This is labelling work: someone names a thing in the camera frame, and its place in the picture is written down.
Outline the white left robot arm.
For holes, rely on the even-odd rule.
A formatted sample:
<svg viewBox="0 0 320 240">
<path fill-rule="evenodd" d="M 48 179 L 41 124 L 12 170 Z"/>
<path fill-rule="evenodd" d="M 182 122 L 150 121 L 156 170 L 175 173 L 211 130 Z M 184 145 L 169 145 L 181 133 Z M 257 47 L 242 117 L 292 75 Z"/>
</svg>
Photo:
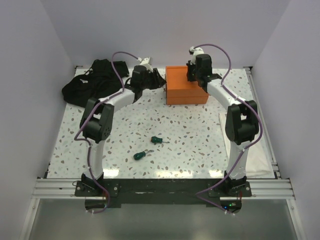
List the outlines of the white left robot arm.
<svg viewBox="0 0 320 240">
<path fill-rule="evenodd" d="M 162 88 L 166 84 L 157 68 L 147 69 L 144 65 L 133 68 L 131 78 L 124 88 L 104 98 L 90 98 L 87 101 L 80 122 L 79 133 L 82 141 L 88 142 L 87 170 L 83 172 L 89 178 L 86 191 L 92 196 L 99 196 L 104 190 L 103 150 L 106 139 L 112 131 L 114 113 L 130 104 L 137 102 L 143 91 Z"/>
</svg>

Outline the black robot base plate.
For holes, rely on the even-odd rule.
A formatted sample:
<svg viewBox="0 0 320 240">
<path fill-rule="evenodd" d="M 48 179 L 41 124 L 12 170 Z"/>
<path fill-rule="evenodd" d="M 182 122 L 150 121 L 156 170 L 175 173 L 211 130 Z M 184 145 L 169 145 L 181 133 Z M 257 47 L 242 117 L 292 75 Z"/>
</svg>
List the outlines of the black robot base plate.
<svg viewBox="0 0 320 240">
<path fill-rule="evenodd" d="M 87 210 L 120 208 L 122 205 L 206 205 L 236 212 L 242 198 L 251 197 L 246 178 L 100 178 L 81 177 L 73 182 L 76 197 L 85 197 Z"/>
</svg>

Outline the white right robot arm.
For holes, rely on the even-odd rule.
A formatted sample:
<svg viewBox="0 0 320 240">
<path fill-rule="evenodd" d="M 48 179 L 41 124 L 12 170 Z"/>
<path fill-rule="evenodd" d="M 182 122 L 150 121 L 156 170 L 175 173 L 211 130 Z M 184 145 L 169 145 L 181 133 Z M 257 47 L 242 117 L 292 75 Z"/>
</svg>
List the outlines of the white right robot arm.
<svg viewBox="0 0 320 240">
<path fill-rule="evenodd" d="M 253 100 L 237 97 L 232 91 L 228 92 L 221 84 L 222 78 L 213 73 L 212 58 L 202 50 L 196 50 L 186 65 L 187 80 L 197 82 L 226 109 L 224 132 L 230 141 L 230 153 L 225 174 L 230 180 L 223 183 L 222 189 L 227 196 L 233 197 L 241 190 L 237 180 L 246 176 L 248 146 L 260 130 L 255 116 L 257 104 Z"/>
</svg>

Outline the orange drawer cabinet box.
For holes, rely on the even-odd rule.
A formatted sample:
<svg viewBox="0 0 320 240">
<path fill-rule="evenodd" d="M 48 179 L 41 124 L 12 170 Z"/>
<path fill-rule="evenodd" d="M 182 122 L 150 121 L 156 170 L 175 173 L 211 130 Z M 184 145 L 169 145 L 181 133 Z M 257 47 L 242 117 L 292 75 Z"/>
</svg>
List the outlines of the orange drawer cabinet box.
<svg viewBox="0 0 320 240">
<path fill-rule="evenodd" d="M 167 105 L 204 105 L 209 95 L 198 86 L 196 81 L 187 79 L 187 66 L 166 66 L 166 104 Z"/>
</svg>

